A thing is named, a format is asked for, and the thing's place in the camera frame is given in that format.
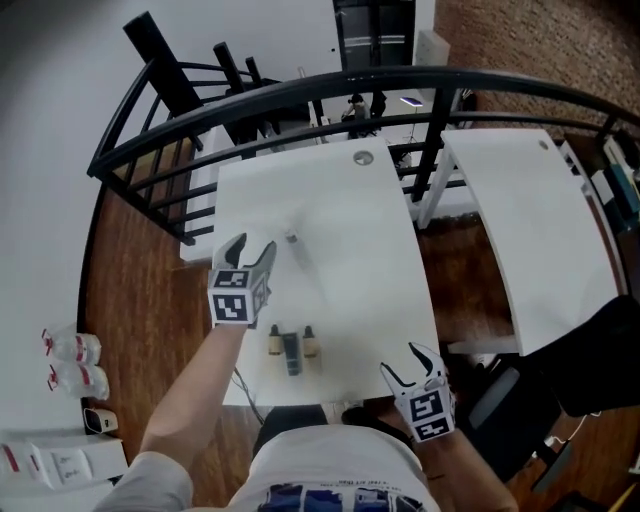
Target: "white t-shirt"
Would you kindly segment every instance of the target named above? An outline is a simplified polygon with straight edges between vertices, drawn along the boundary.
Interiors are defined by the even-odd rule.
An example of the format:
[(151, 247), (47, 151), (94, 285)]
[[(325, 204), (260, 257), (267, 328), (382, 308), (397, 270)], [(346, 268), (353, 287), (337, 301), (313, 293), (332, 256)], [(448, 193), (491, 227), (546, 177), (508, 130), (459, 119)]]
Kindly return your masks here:
[(165, 455), (138, 455), (94, 512), (440, 512), (418, 458), (365, 427), (322, 425), (278, 435), (258, 452), (224, 509), (189, 509), (193, 484)]

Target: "person's arm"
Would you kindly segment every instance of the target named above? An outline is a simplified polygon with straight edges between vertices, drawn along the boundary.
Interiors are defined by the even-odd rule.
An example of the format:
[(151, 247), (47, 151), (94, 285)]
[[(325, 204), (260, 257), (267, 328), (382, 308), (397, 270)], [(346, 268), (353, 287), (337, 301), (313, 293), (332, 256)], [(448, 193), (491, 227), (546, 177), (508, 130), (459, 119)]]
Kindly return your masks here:
[(460, 430), (415, 447), (427, 480), (444, 481), (455, 510), (517, 512), (513, 495)]
[(179, 512), (191, 506), (188, 470), (213, 436), (246, 326), (219, 325), (162, 398), (140, 454), (94, 512)]
[(246, 325), (218, 325), (149, 419), (140, 453), (157, 452), (187, 471), (211, 441)]

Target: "white desk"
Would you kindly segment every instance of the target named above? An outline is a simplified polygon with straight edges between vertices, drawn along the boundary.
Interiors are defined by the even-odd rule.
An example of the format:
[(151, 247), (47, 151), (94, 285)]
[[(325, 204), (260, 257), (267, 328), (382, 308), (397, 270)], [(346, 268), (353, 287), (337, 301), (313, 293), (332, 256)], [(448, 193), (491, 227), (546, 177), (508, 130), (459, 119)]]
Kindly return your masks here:
[(514, 338), (465, 341), (452, 352), (519, 352), (554, 342), (617, 295), (596, 221), (544, 130), (442, 133), (444, 153), (421, 205), (431, 220), (454, 165), (478, 204), (502, 274)]
[[(374, 160), (354, 162), (366, 150)], [(299, 242), (285, 240), (294, 229)], [(383, 139), (324, 144), (220, 169), (214, 251), (247, 233), (240, 264), (278, 245), (269, 304), (248, 331), (238, 369), (258, 405), (361, 400), (390, 394), (379, 364), (424, 379), (408, 343), (438, 351), (422, 259)], [(311, 325), (321, 345), (290, 377), (284, 355), (268, 355), (271, 324), (281, 333)], [(246, 405), (231, 384), (224, 400)]]

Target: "red label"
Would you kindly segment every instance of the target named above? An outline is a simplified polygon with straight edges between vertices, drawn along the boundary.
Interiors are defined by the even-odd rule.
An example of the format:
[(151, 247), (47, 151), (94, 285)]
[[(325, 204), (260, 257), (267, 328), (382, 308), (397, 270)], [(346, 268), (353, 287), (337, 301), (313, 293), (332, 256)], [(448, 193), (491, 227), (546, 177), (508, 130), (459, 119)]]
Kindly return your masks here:
[(82, 373), (82, 382), (85, 386), (90, 386), (91, 378), (89, 377), (89, 372), (84, 366), (79, 366), (78, 368), (80, 368), (80, 373)]
[(7, 460), (9, 461), (9, 465), (14, 473), (20, 473), (20, 468), (18, 467), (18, 462), (16, 458), (13, 456), (13, 452), (11, 448), (9, 448), (6, 444), (2, 445), (2, 449), (4, 450), (5, 455), (7, 456)]
[(31, 457), (31, 462), (33, 462), (33, 465), (36, 468), (36, 471), (40, 471), (40, 466), (38, 466), (38, 462), (36, 461), (36, 458), (33, 455), (30, 455)]
[(76, 348), (77, 348), (77, 354), (76, 354), (76, 361), (78, 361), (79, 363), (82, 362), (82, 359), (84, 359), (84, 350), (82, 349), (82, 338), (80, 336), (76, 336)]

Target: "small bottle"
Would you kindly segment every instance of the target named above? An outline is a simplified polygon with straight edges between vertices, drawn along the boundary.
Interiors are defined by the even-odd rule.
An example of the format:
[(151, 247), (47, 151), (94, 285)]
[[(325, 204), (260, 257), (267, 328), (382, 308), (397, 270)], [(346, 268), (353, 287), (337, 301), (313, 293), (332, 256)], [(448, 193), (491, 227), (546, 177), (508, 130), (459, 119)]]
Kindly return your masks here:
[(47, 380), (49, 389), (58, 386), (65, 390), (71, 398), (109, 398), (109, 381), (104, 370), (99, 366), (85, 366), (78, 363), (55, 363), (49, 365), (51, 374)]
[(42, 331), (42, 340), (47, 355), (53, 354), (60, 361), (93, 365), (100, 361), (102, 346), (93, 334), (63, 331), (52, 336), (45, 329)]

